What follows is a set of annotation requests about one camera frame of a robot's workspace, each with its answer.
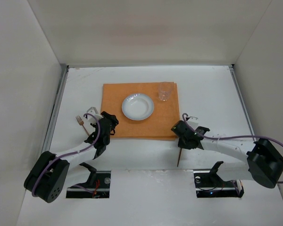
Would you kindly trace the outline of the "clear drinking glass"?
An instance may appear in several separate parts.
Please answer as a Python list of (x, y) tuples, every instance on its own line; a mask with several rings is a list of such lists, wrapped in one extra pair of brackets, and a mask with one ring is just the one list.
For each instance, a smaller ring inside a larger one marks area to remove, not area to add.
[(158, 97), (161, 101), (167, 101), (170, 98), (171, 92), (173, 90), (173, 82), (161, 82), (158, 85)]

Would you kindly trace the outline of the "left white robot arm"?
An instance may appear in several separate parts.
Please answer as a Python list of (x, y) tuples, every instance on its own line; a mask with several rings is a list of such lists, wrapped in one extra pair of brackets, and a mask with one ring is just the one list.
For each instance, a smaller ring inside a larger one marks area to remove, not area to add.
[(33, 197), (51, 203), (63, 188), (94, 183), (97, 170), (87, 162), (105, 152), (119, 121), (115, 115), (105, 111), (95, 115), (85, 113), (84, 117), (95, 131), (77, 147), (60, 153), (45, 151), (40, 155), (24, 181), (24, 188)]

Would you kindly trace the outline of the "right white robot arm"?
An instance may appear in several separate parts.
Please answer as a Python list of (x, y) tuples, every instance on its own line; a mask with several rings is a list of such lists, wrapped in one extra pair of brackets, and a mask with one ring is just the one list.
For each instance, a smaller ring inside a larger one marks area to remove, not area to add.
[(250, 141), (249, 137), (226, 139), (207, 137), (206, 127), (192, 129), (187, 121), (178, 121), (171, 130), (178, 136), (178, 147), (214, 151), (238, 159), (238, 162), (217, 161), (210, 174), (222, 181), (254, 180), (266, 188), (275, 188), (283, 172), (283, 157), (267, 138)]

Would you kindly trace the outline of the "orange cloth placemat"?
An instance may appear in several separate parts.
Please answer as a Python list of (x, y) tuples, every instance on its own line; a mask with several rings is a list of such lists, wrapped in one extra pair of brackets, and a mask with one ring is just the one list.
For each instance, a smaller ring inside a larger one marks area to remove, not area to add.
[(162, 84), (104, 84), (101, 110), (115, 115), (115, 138), (175, 140), (171, 128), (180, 120), (177, 84), (169, 82), (168, 100), (158, 97)]

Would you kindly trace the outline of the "white round plate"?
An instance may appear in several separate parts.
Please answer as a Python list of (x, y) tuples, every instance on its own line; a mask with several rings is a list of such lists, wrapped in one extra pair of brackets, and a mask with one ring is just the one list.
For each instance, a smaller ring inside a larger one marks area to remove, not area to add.
[(142, 121), (153, 114), (154, 102), (146, 94), (130, 94), (122, 102), (122, 112), (130, 120)]

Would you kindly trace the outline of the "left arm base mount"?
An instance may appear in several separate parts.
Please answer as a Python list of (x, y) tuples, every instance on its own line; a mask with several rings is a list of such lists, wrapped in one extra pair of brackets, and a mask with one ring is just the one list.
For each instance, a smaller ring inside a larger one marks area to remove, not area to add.
[(111, 171), (98, 171), (93, 166), (83, 162), (71, 168), (63, 188), (66, 198), (109, 198)]

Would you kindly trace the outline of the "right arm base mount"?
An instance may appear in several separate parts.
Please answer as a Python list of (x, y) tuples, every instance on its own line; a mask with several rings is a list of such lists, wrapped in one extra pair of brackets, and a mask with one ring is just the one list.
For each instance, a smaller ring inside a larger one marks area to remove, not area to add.
[(194, 170), (197, 198), (242, 198), (244, 188), (240, 180), (223, 181), (217, 175), (223, 161), (218, 161), (211, 169)]

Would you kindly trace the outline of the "copper spoon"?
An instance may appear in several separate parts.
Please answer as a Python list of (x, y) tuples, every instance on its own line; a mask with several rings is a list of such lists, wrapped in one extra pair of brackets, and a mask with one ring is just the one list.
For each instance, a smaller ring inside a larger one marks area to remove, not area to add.
[(180, 151), (179, 151), (179, 154), (178, 154), (177, 167), (179, 166), (181, 155), (182, 155), (182, 148), (180, 148)]

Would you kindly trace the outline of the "copper fork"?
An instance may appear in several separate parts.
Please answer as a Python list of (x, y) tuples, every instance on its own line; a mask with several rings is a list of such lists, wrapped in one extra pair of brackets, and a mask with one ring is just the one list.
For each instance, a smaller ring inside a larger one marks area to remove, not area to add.
[(89, 134), (89, 132), (87, 131), (87, 129), (85, 128), (85, 126), (84, 126), (84, 121), (83, 121), (83, 119), (82, 119), (79, 115), (77, 115), (75, 118), (76, 118), (78, 124), (83, 127), (83, 129), (84, 129), (85, 133), (87, 134), (87, 136), (89, 136), (90, 134)]

